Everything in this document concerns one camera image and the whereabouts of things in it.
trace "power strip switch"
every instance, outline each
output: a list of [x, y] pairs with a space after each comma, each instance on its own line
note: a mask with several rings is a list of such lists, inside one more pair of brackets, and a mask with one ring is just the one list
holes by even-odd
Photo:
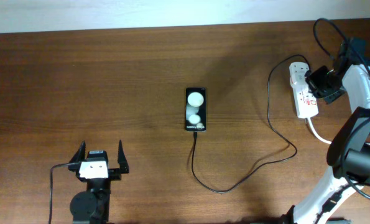
[[310, 92], [305, 81], [309, 66], [303, 62], [290, 65], [290, 84], [294, 93], [295, 107], [299, 118], [311, 118], [319, 113], [315, 96]]

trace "wood grain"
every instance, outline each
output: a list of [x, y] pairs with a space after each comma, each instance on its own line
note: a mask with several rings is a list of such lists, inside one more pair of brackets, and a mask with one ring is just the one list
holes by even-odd
[[[370, 19], [337, 24], [366, 39], [370, 57]], [[272, 77], [271, 120], [298, 155], [261, 169], [228, 194], [211, 193], [192, 177], [184, 95], [188, 86], [208, 89], [208, 130], [199, 134], [195, 170], [209, 186], [225, 189], [258, 159], [286, 147], [266, 121], [271, 68], [292, 54], [304, 54], [312, 68], [330, 65], [312, 25], [0, 34], [0, 223], [47, 221], [49, 169], [68, 162], [82, 140], [87, 150], [106, 150], [110, 167], [117, 167], [123, 140], [131, 173], [112, 184], [111, 222], [224, 223], [286, 213], [323, 175], [327, 151], [294, 114], [289, 63]], [[338, 50], [331, 28], [322, 25], [319, 36], [331, 52]], [[332, 139], [350, 115], [348, 99], [319, 107], [315, 126]], [[54, 177], [53, 222], [70, 223], [70, 200], [85, 185], [66, 169]], [[370, 223], [370, 201], [354, 195], [335, 216]]]

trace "smartphone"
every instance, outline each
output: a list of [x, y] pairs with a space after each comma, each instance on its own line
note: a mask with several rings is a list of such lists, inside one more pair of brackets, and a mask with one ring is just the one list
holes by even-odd
[[186, 88], [186, 131], [206, 131], [206, 90]]

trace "tabletop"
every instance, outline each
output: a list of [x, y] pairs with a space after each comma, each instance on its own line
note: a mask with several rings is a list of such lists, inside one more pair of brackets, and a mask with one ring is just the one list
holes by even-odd
[[[336, 21], [368, 42], [370, 19]], [[68, 162], [82, 140], [117, 167], [123, 141], [130, 174], [111, 184], [110, 222], [226, 223], [279, 217], [323, 175], [328, 145], [295, 113], [290, 62], [271, 80], [272, 125], [298, 147], [227, 194], [192, 176], [192, 133], [184, 129], [185, 89], [207, 89], [207, 131], [198, 135], [195, 172], [225, 189], [256, 164], [294, 149], [269, 129], [267, 77], [292, 54], [312, 69], [331, 66], [313, 38], [313, 21], [147, 29], [0, 34], [0, 223], [46, 223], [49, 170]], [[341, 39], [319, 26], [336, 54]], [[319, 101], [313, 118], [333, 139], [351, 114], [347, 96]], [[71, 199], [86, 185], [66, 168], [54, 172], [53, 223], [70, 223]], [[334, 214], [370, 223], [370, 201], [352, 196]]]

